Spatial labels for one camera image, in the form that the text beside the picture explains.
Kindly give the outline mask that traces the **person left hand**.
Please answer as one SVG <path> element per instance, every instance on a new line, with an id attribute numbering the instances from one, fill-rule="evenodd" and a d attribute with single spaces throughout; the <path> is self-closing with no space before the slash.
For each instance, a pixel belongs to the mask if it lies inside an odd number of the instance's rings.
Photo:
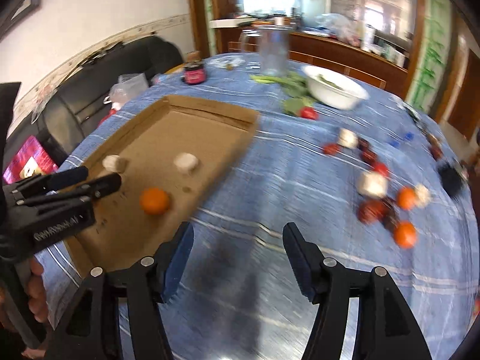
<path id="1" fill-rule="evenodd" d="M 44 272 L 43 266 L 37 261 L 35 257 L 30 259 L 30 270 L 31 275 L 26 284 L 26 293 L 29 296 L 28 306 L 30 311 L 35 316 L 35 319 L 39 323 L 48 322 L 48 306 L 47 306 L 47 294 L 45 286 L 42 280 L 42 274 Z M 1 325 L 7 330 L 14 331 L 12 323 L 7 317 L 6 311 L 4 310 L 4 294 L 1 289 Z M 45 355 L 45 350 L 43 349 L 30 349 L 25 347 L 22 351 L 20 358 L 21 359 L 42 359 Z"/>

